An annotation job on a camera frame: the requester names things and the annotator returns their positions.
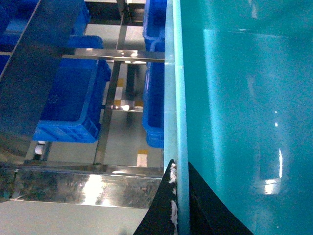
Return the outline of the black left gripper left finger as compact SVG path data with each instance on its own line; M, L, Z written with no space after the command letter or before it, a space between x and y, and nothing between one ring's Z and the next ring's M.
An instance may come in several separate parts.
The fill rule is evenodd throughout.
M155 197L135 235L177 235L177 165L170 160Z

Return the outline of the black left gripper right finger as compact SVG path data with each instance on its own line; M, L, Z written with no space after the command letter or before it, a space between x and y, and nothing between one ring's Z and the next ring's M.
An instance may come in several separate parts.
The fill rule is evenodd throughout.
M192 235L251 235L225 206L198 171L188 164L190 230Z

